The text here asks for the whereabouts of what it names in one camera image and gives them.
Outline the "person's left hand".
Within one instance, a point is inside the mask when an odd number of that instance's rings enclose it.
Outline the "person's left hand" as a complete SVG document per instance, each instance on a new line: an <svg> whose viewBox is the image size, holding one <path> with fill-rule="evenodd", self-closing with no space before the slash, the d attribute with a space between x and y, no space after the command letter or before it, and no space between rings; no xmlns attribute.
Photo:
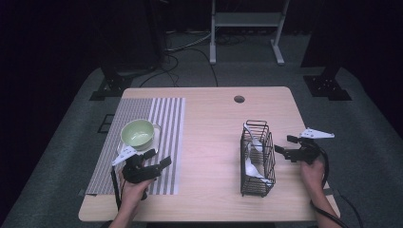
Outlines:
<svg viewBox="0 0 403 228"><path fill-rule="evenodd" d="M124 209L134 211L139 206L144 191L153 180L131 183L125 180L123 170L119 171L119 178L121 182L121 211Z"/></svg>

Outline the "person's right hand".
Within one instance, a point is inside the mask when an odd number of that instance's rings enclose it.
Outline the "person's right hand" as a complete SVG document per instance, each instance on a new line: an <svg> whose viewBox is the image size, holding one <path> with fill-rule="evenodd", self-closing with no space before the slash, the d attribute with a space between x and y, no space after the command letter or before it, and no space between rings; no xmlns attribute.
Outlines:
<svg viewBox="0 0 403 228"><path fill-rule="evenodd" d="M324 165L320 160L314 160L311 164L302 161L300 163L300 175L308 194L312 198L323 193Z"/></svg>

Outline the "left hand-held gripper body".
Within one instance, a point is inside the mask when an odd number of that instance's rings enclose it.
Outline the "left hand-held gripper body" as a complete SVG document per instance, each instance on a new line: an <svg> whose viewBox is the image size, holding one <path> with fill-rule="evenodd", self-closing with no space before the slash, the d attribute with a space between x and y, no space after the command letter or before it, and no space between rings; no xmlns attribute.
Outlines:
<svg viewBox="0 0 403 228"><path fill-rule="evenodd" d="M157 165L144 166L143 154L139 154L131 146L124 147L116 159L112 162L113 166L125 162L123 175L126 181L131 183L140 183L146 180L154 180L161 174L156 171Z"/></svg>

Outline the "black wire basket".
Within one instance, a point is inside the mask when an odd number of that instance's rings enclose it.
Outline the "black wire basket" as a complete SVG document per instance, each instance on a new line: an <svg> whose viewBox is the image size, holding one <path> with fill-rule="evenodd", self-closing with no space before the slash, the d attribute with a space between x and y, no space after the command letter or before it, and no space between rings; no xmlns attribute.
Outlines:
<svg viewBox="0 0 403 228"><path fill-rule="evenodd" d="M270 180L273 185L267 186L261 180L245 174L245 159L247 157L246 146L250 142L245 139L246 134L244 129L242 129L240 138L240 193L243 196L260 196L264 198L269 194L276 183L276 161L272 133L266 121L248 120L246 123L251 128L254 136L257 137L263 145L263 151L258 152L251 144L250 158L252 164L254 164L262 176Z"/></svg>

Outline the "black stand with base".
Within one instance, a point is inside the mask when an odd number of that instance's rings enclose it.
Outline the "black stand with base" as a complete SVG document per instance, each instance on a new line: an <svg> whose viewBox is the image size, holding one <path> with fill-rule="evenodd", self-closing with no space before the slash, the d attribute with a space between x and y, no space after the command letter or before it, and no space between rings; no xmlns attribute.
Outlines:
<svg viewBox="0 0 403 228"><path fill-rule="evenodd" d="M324 67L320 75L305 75L303 79L314 97L327 97L330 101L351 101L336 81L346 53L346 20L341 10L338 0L323 0L301 63L303 67Z"/></svg>
<svg viewBox="0 0 403 228"><path fill-rule="evenodd" d="M90 97L120 97L134 78L155 71L163 58L158 0L88 0L93 50L104 79Z"/></svg>

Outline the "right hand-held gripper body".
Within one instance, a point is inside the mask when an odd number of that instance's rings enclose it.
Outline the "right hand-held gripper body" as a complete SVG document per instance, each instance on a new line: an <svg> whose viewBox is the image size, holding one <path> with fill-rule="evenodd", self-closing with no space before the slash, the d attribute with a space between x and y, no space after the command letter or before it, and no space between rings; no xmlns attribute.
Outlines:
<svg viewBox="0 0 403 228"><path fill-rule="evenodd" d="M311 164L319 155L322 154L320 147L315 143L317 139L332 139L334 133L327 133L312 128L306 128L298 138L301 139L299 149L287 149L290 154L291 162L304 161Z"/></svg>

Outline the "green bowl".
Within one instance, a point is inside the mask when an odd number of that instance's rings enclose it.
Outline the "green bowl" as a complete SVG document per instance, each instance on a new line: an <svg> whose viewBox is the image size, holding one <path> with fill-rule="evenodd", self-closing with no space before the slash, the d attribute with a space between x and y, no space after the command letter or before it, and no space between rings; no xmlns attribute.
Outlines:
<svg viewBox="0 0 403 228"><path fill-rule="evenodd" d="M121 131L121 140L124 144L136 150L145 150L152 144L155 130L154 125L147 120L134 120L127 123Z"/></svg>

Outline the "white metal stand frame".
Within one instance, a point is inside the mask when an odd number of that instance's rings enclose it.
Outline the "white metal stand frame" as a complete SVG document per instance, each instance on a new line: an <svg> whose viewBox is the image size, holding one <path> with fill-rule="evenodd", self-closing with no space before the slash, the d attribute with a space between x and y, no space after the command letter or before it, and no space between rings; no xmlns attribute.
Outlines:
<svg viewBox="0 0 403 228"><path fill-rule="evenodd" d="M285 61L278 43L285 23L287 10L291 0L284 0L279 12L218 12L216 0L212 0L209 63L217 62L216 32L220 28L276 28L276 36L271 40L271 48L277 64L284 66Z"/></svg>

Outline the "grey striped placemat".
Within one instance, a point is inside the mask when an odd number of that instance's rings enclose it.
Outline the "grey striped placemat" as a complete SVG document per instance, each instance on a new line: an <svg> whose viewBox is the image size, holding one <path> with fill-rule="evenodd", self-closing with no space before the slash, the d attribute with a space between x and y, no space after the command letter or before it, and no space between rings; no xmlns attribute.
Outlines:
<svg viewBox="0 0 403 228"><path fill-rule="evenodd" d="M162 131L157 154L146 165L159 163L170 156L172 163L149 187L150 195L176 195L179 191L182 155L182 129L185 114L185 98L122 99L118 105L104 147L86 189L88 195L112 195L110 175L112 161L118 156L123 127L134 120L148 120Z"/></svg>

